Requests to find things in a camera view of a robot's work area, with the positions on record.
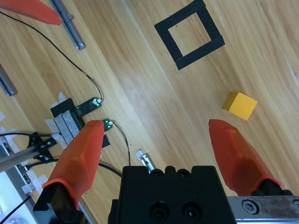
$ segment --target wooden block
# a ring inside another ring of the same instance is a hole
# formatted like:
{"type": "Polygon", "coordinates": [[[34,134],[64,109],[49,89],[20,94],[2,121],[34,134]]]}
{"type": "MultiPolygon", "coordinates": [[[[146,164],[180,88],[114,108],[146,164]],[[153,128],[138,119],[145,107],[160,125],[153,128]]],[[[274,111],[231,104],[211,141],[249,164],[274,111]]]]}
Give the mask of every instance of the wooden block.
{"type": "Polygon", "coordinates": [[[256,104],[257,101],[255,99],[250,98],[243,93],[231,92],[222,108],[223,110],[229,111],[234,115],[247,120],[256,104]]]}

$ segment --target electrical wire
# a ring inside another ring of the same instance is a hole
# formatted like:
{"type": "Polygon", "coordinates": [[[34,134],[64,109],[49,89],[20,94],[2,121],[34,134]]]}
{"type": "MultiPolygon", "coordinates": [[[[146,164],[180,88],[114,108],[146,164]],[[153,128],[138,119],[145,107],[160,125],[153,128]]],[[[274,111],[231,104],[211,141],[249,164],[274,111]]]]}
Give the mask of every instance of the electrical wire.
{"type": "MultiPolygon", "coordinates": [[[[48,160],[48,161],[36,162],[36,163],[33,163],[33,164],[26,165],[25,167],[26,167],[27,170],[30,170],[32,167],[42,165],[42,164],[47,164],[47,163],[50,163],[50,162],[57,162],[58,160],[59,159],[53,159],[53,160],[48,160]]],[[[112,171],[113,173],[115,173],[116,175],[118,175],[120,177],[122,176],[122,174],[119,171],[112,168],[111,166],[108,166],[108,165],[103,164],[103,163],[99,163],[99,166],[112,171]]]]}
{"type": "Polygon", "coordinates": [[[129,143],[128,143],[128,139],[126,137],[126,134],[124,133],[124,131],[122,130],[122,128],[119,126],[119,124],[114,120],[113,123],[115,124],[116,128],[120,131],[120,133],[122,134],[126,145],[127,145],[127,149],[128,149],[128,158],[129,158],[129,166],[131,166],[131,155],[130,155],[130,147],[129,147],[129,143]]]}
{"type": "Polygon", "coordinates": [[[42,35],[47,41],[49,41],[58,51],[60,54],[62,54],[70,63],[72,63],[72,65],[74,65],[79,71],[81,71],[84,75],[86,75],[86,77],[95,85],[95,87],[97,88],[97,90],[99,91],[99,94],[100,94],[100,99],[103,100],[103,95],[102,95],[102,92],[98,86],[98,84],[95,82],[95,80],[90,77],[85,71],[83,71],[83,69],[81,69],[79,66],[77,66],[68,56],[66,56],[64,54],[64,52],[62,52],[56,45],[55,43],[53,43],[48,37],[46,37],[46,35],[44,35],[41,31],[39,31],[38,29],[34,28],[33,26],[21,21],[21,20],[18,20],[10,15],[7,15],[3,12],[0,12],[0,14],[4,15],[4,16],[7,16],[8,18],[12,19],[12,20],[15,20],[15,21],[18,21],[20,23],[23,23],[24,25],[32,28],[33,30],[35,30],[36,32],[38,32],[40,35],[42,35]]]}
{"type": "Polygon", "coordinates": [[[28,201],[31,198],[31,196],[28,196],[21,204],[19,204],[17,207],[14,208],[1,222],[0,224],[4,224],[4,222],[15,212],[17,211],[26,201],[28,201]]]}
{"type": "Polygon", "coordinates": [[[0,137],[7,136],[7,135],[25,135],[25,136],[33,136],[33,137],[51,137],[51,134],[28,134],[28,133],[21,133],[21,132],[9,132],[0,134],[0,137]]]}

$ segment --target black tape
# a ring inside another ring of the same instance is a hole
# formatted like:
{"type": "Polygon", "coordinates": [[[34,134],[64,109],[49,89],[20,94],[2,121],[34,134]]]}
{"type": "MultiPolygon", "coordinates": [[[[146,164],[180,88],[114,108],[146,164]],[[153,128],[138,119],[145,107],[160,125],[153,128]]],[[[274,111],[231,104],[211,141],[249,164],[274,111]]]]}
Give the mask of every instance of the black tape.
{"type": "Polygon", "coordinates": [[[225,44],[212,17],[207,11],[206,5],[203,0],[195,0],[191,2],[188,6],[182,8],[165,20],[157,23],[155,25],[155,28],[179,70],[210,54],[211,52],[222,47],[225,44]],[[206,32],[210,36],[211,41],[197,48],[191,53],[183,56],[168,29],[175,26],[194,13],[198,15],[199,19],[206,29],[206,32]]]}

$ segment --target wood grain surface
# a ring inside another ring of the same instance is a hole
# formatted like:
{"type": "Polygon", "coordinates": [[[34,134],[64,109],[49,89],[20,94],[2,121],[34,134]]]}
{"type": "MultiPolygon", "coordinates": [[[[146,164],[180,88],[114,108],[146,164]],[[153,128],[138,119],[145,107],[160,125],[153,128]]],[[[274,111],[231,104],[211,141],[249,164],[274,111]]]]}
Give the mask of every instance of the wood grain surface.
{"type": "MultiPolygon", "coordinates": [[[[217,167],[208,121],[223,119],[240,130],[284,188],[298,195],[298,1],[205,1],[226,45],[178,71],[154,25],[190,2],[64,0],[86,44],[82,51],[63,26],[3,12],[43,32],[97,81],[103,106],[84,120],[116,120],[128,137],[132,165],[141,165],[135,154],[142,149],[162,170],[168,165],[217,167]],[[248,121],[221,109],[231,91],[258,101],[248,121]]],[[[0,111],[6,116],[0,126],[49,133],[45,119],[53,118],[50,108],[60,92],[76,105],[98,96],[84,74],[37,32],[3,15],[0,30],[0,64],[19,92],[7,97],[0,91],[0,111]]],[[[184,55],[209,41],[195,15],[170,32],[184,55]]],[[[102,150],[102,161],[121,170],[128,164],[123,138],[116,128],[107,135],[111,146],[102,150]]],[[[14,141],[22,149],[28,139],[14,141]]],[[[62,148],[57,145],[51,152],[58,158],[62,148]]],[[[53,168],[41,165],[34,172],[49,177],[53,168]]],[[[91,190],[83,195],[98,223],[107,223],[119,187],[118,176],[98,168],[91,190]]],[[[226,186],[225,191],[235,195],[226,186]]]]}

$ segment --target screw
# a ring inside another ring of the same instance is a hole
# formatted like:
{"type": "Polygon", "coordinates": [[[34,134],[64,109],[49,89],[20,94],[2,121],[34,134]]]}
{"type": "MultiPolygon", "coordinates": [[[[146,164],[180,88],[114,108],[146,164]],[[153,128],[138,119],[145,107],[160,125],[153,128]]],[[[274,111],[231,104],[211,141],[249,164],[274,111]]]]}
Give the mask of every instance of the screw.
{"type": "Polygon", "coordinates": [[[258,206],[250,200],[244,200],[242,202],[242,206],[243,206],[244,210],[247,211],[250,214],[257,214],[258,213],[258,206]]]}
{"type": "Polygon", "coordinates": [[[295,199],[293,201],[293,204],[294,204],[294,206],[295,206],[296,209],[299,209],[299,199],[295,199]]]}

